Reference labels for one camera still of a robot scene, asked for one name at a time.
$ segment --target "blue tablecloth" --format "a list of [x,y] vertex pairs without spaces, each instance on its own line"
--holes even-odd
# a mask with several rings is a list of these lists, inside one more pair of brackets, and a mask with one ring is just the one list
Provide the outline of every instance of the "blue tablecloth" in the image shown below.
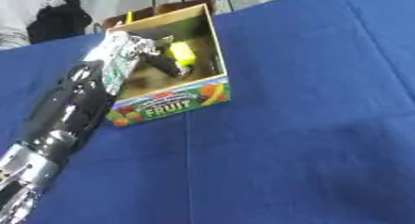
[[[413,0],[280,0],[215,17],[230,103],[76,154],[31,224],[415,222]],[[100,35],[0,53],[1,151]]]

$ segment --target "yellow object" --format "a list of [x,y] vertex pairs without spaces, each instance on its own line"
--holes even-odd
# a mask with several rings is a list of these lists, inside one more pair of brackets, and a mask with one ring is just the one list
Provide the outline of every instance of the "yellow object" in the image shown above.
[[132,23],[132,12],[131,11],[127,13],[127,17],[125,18],[125,24],[130,24],[130,23]]
[[180,66],[193,65],[196,56],[186,42],[172,43],[169,48],[169,55],[173,57]]
[[216,86],[215,93],[213,93],[212,96],[210,96],[210,98],[206,102],[202,103],[202,106],[209,106],[212,103],[216,102],[218,97],[223,93],[224,88],[225,87],[223,86],[223,83],[219,83]]

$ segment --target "metallic robot arm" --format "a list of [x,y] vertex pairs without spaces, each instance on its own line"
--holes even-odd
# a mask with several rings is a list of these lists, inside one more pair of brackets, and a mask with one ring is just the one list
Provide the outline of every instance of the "metallic robot arm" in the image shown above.
[[[159,56],[156,45],[124,31],[110,33],[47,92],[26,119],[23,136],[0,158],[0,223],[24,221],[111,108],[138,61]],[[155,66],[167,74],[186,73],[174,61],[162,61]]]

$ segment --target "fruit illustration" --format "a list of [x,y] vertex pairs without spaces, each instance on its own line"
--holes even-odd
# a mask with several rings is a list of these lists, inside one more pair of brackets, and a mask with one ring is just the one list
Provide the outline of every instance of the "fruit illustration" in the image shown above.
[[136,122],[143,120],[140,116],[140,113],[136,111],[128,113],[127,115],[125,115],[125,117],[131,121],[136,121]]
[[121,113],[122,115],[126,115],[129,112],[132,112],[134,110],[135,110],[134,106],[120,106],[120,107],[117,108],[117,111],[119,113]]
[[111,111],[108,112],[108,114],[107,114],[107,119],[108,120],[115,120],[117,118],[123,118],[121,113],[119,113],[117,110],[111,110]]
[[216,99],[216,101],[218,102],[223,102],[227,99],[228,97],[226,96],[226,94],[221,94],[220,96],[218,96],[218,99]]
[[116,126],[122,127],[130,124],[130,121],[127,118],[117,118],[116,120],[114,120],[114,124]]
[[203,85],[199,90],[200,90],[201,95],[210,97],[215,93],[216,85],[206,84],[206,85]]

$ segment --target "yellow sponge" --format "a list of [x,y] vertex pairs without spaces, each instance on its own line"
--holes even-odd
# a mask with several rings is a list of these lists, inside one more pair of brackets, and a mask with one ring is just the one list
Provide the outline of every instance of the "yellow sponge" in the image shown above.
[[186,42],[172,43],[168,54],[181,66],[189,66],[195,63],[196,56]]

